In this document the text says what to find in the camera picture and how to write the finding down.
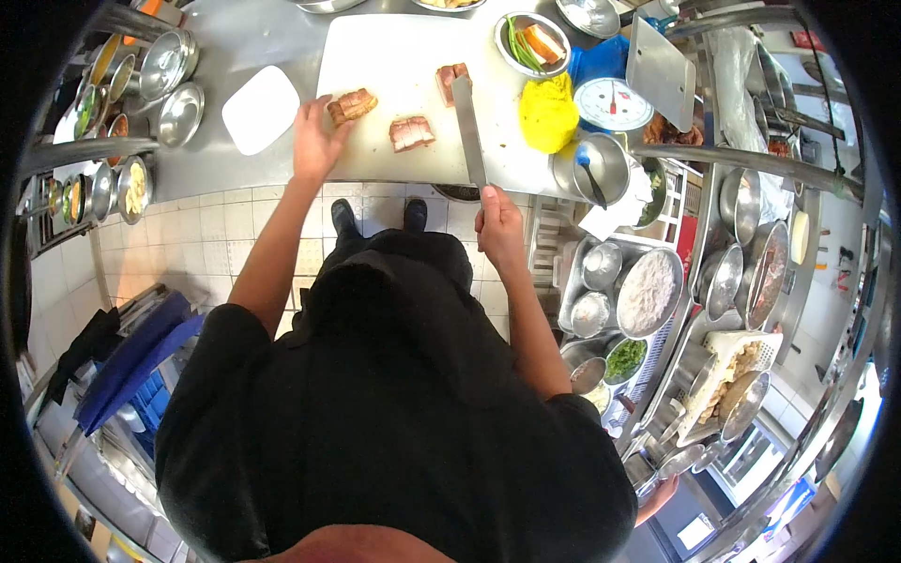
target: white cutting board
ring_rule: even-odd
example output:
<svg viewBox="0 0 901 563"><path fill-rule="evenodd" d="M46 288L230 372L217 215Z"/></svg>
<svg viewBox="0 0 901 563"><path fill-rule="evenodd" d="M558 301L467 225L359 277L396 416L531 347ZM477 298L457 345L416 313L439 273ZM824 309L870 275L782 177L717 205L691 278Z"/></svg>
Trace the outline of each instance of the white cutting board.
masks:
<svg viewBox="0 0 901 563"><path fill-rule="evenodd" d="M357 122L329 178L468 184L457 113L444 107L435 83L439 67L460 62L466 63L473 82L488 181L509 178L506 167L517 167L518 177L546 177L547 155L526 146L520 133L517 111L526 78L501 58L493 33L491 23L430 15L364 14L332 21L316 95L338 96L365 87L378 98L378 106ZM395 154L388 127L413 115L429 120L436 141ZM535 168L536 174L527 168Z"/></svg>

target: right hand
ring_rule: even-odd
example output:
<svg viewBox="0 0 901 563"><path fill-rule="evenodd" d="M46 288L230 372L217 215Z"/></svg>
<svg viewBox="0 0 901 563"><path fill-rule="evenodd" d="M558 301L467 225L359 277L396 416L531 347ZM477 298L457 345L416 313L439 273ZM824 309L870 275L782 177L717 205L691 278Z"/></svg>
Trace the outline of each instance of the right hand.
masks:
<svg viewBox="0 0 901 563"><path fill-rule="evenodd" d="M482 209L476 215L478 251L497 269L501 278L526 271L523 215L504 190L482 189Z"/></svg>

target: stainless steel counter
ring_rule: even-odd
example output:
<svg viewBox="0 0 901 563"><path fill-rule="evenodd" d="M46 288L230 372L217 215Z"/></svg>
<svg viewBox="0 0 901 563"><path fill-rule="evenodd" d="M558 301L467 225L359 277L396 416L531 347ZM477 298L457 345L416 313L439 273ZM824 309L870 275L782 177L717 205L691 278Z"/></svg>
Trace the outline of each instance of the stainless steel counter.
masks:
<svg viewBox="0 0 901 563"><path fill-rule="evenodd" d="M551 18L566 30L569 40L584 48L597 41L576 32L560 17L552 0L491 0L462 14L425 10L409 0L368 0L346 12L309 14L287 0L196 0L186 8L187 28L196 34L201 54L192 78L206 95L204 120L185 147L160 150L157 165L157 201L248 186L283 185L291 177L292 141L283 134L260 154L238 152L222 119L223 104L261 68L276 65L285 71L301 101L315 96L325 36L335 17L351 14L423 14L462 17L493 26L513 10L532 10ZM157 112L159 104L148 108ZM505 177L492 178L517 190L517 166ZM357 178L334 178L354 181ZM550 169L545 195L556 195Z"/></svg>

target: chef's knife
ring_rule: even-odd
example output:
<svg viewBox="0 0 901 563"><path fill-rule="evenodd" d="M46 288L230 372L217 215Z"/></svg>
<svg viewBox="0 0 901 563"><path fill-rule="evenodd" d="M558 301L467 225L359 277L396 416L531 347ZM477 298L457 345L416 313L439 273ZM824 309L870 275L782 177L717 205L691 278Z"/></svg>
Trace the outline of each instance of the chef's knife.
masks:
<svg viewBox="0 0 901 563"><path fill-rule="evenodd" d="M466 156L466 170L469 181L481 189L488 184L485 175L485 160L482 158L482 143L478 140L476 110L472 105L472 85L469 77L454 78L450 83L454 107L457 108L457 122L460 138L463 140L463 154Z"/></svg>

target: person's hand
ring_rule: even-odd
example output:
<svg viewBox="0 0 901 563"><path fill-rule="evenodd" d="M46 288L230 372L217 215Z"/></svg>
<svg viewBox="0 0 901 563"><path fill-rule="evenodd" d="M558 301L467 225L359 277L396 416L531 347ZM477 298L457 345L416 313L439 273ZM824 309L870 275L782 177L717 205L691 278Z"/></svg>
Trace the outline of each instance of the person's hand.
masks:
<svg viewBox="0 0 901 563"><path fill-rule="evenodd" d="M324 95L300 106L294 118L294 176L319 189L350 135L353 122L346 122L330 135L323 128L323 114L332 95Z"/></svg>
<svg viewBox="0 0 901 563"><path fill-rule="evenodd" d="M478 251L494 264L501 279L526 271L523 215L497 186L482 189L482 209L476 215Z"/></svg>

